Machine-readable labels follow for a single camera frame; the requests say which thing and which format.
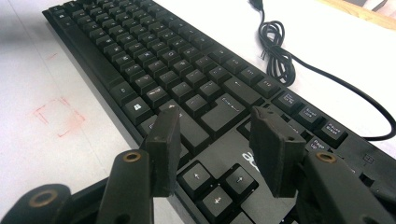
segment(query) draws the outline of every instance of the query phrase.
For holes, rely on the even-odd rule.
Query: keyboard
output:
[[[295,199],[272,196],[248,146],[254,105],[276,112],[307,151],[344,159],[381,203],[396,203],[393,158],[154,1],[72,1],[43,14],[138,145],[162,110],[180,108],[171,203],[195,222],[289,220]],[[73,195],[73,223],[94,223],[105,186]]]

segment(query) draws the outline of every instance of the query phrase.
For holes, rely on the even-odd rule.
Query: keyboard frame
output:
[[[84,36],[80,36],[81,34],[78,35],[75,32],[67,32],[65,29],[63,29],[59,25],[59,23],[55,19],[53,19],[53,17],[50,15],[50,13],[47,10],[43,11],[43,14],[49,21],[51,27],[55,30],[55,33],[62,39],[62,41],[67,46],[67,48],[72,53],[72,55],[76,58],[79,65],[83,68],[84,72],[87,74],[87,76],[89,77],[92,84],[100,92],[102,97],[105,99],[106,103],[111,107],[113,112],[116,114],[116,116],[118,117],[118,119],[120,120],[122,125],[125,127],[125,129],[128,131],[128,133],[132,136],[132,138],[136,141],[136,143],[138,145],[140,145],[143,142],[143,137],[140,135],[139,131],[132,124],[132,122],[129,121],[129,119],[127,118],[125,113],[121,110],[121,108],[118,106],[118,104],[113,99],[113,97],[109,94],[109,91],[106,89],[106,87],[102,84],[102,82],[99,80],[99,78],[95,75],[95,69],[97,69],[97,68],[90,67],[89,63],[87,63],[87,59],[84,58],[83,53],[81,54],[81,52],[85,51],[85,52],[90,52],[92,55],[103,56],[103,53],[94,44],[92,44],[91,40],[87,36],[85,36],[85,34],[83,34],[82,31],[80,33],[83,34]],[[73,35],[77,35],[77,36],[79,36],[79,38],[82,38],[83,41],[90,42],[91,44],[87,44],[81,48],[80,46],[77,46],[77,44],[73,42],[73,39],[72,39],[73,37],[70,37]],[[203,54],[207,55],[208,52],[210,52],[211,50],[212,50],[212,48],[203,50]],[[248,66],[255,67],[254,65],[252,65],[251,63],[248,63],[247,61],[245,61],[245,60],[243,60],[243,61]],[[269,99],[264,98],[265,105],[266,104],[272,105],[273,100],[276,97],[278,97],[280,94],[282,94],[282,92],[285,92],[285,91],[292,92],[291,90],[287,89],[286,87],[280,86],[280,88],[281,88],[281,90],[279,90],[277,92],[277,94],[273,95],[271,98],[269,98]],[[299,97],[305,105],[311,105],[306,100],[304,100],[304,98],[302,98],[301,96],[299,96]],[[322,115],[325,119],[327,119],[327,120],[332,119],[330,116],[327,116],[327,114],[324,113],[323,111],[321,111],[320,109],[317,108],[317,110],[320,113],[322,113]],[[241,124],[246,123],[247,120],[248,120],[248,116],[246,118],[242,119],[240,122],[238,122],[237,125],[233,126],[233,128],[231,128],[231,130],[229,132],[238,132],[237,128]],[[358,135],[353,133],[347,127],[346,127],[346,132],[348,134],[348,137],[342,143],[343,147],[355,148],[355,146],[358,144],[358,145],[360,145],[360,148],[359,149],[355,148],[354,149],[355,153],[349,153],[348,151],[339,150],[338,153],[336,153],[336,154],[338,154],[340,157],[348,160],[348,162],[347,162],[348,165],[351,167],[352,172],[356,173],[357,176],[361,177],[361,174],[363,174],[363,172],[365,171],[366,173],[365,173],[364,177],[361,177],[362,180],[363,180],[363,178],[372,178],[375,180],[376,184],[371,187],[371,191],[377,196],[377,198],[380,197],[380,198],[384,199],[382,201],[382,203],[385,203],[386,199],[389,199],[390,201],[393,199],[393,203],[395,203],[396,199],[394,197],[394,192],[393,192],[393,198],[392,198],[390,196],[390,195],[392,195],[392,192],[389,190],[387,192],[386,191],[387,188],[385,188],[383,186],[378,186],[378,182],[379,182],[378,180],[382,179],[381,183],[388,183],[390,185],[391,189],[396,189],[396,182],[394,181],[396,179],[396,174],[389,174],[389,172],[388,172],[388,167],[395,165],[396,161],[392,157],[390,157],[389,155],[384,153],[382,150],[380,150],[379,148],[375,147],[374,145],[370,144],[369,142],[365,141],[364,139],[361,139]],[[222,141],[223,138],[225,138],[225,137],[222,136],[217,141]],[[350,159],[350,157],[352,155],[353,156],[360,155],[361,159],[360,160],[356,160],[356,158]],[[186,167],[188,167],[190,164],[192,164],[195,161],[204,160],[204,159],[202,159],[202,157],[204,157],[204,156],[205,156],[205,153],[199,154],[198,156],[193,158],[191,161],[189,161],[187,164],[185,164],[180,169],[178,169],[177,173],[178,174],[181,173]],[[368,162],[366,160],[366,158],[367,158],[366,156],[369,156],[369,158],[374,159],[375,163],[372,163],[370,165],[370,162]],[[248,161],[242,161],[242,162],[244,162],[244,163],[242,163],[240,165],[243,166],[245,169],[247,169],[248,172],[250,174],[252,174],[255,179],[257,179],[257,178],[262,179],[260,174],[257,173],[254,168],[252,168],[252,166],[248,163]],[[364,164],[369,164],[369,166],[364,167],[366,170],[362,170],[359,168],[362,166],[361,165],[362,162],[364,162]],[[73,223],[84,223],[84,220],[86,221],[86,219],[82,219],[82,218],[92,218],[92,216],[94,216],[95,209],[97,209],[99,207],[98,200],[100,202],[100,199],[103,195],[103,191],[104,191],[105,187],[106,187],[106,179],[99,181],[96,184],[93,184],[92,186],[89,186],[86,189],[73,195],[73,200],[76,202],[77,208],[80,208],[79,211],[81,211],[80,213],[76,213],[75,220]],[[186,198],[188,196],[185,194],[185,192],[181,188],[177,188],[177,197],[188,208],[191,208],[192,206],[194,206],[193,204],[191,204],[191,201],[189,201],[189,199]],[[197,221],[199,223],[205,223],[205,218],[203,219],[203,215],[201,214],[201,212],[199,212],[199,210],[190,209],[189,212],[195,221]]]

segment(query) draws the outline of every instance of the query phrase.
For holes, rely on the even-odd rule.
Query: cable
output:
[[[259,38],[262,43],[263,52],[262,59],[268,57],[267,75],[274,77],[278,82],[285,86],[290,86],[295,80],[295,69],[292,60],[295,60],[300,65],[310,69],[324,77],[327,77],[345,88],[355,92],[376,110],[390,124],[390,132],[382,136],[363,137],[367,141],[384,141],[396,135],[396,120],[393,116],[375,99],[367,95],[363,91],[345,82],[341,78],[335,77],[325,71],[322,71],[308,63],[303,62],[295,55],[291,54],[285,49],[282,49],[283,40],[285,39],[285,28],[280,21],[265,21],[265,13],[262,5],[262,0],[249,0],[249,3],[258,11],[262,13],[262,22],[259,27]]]

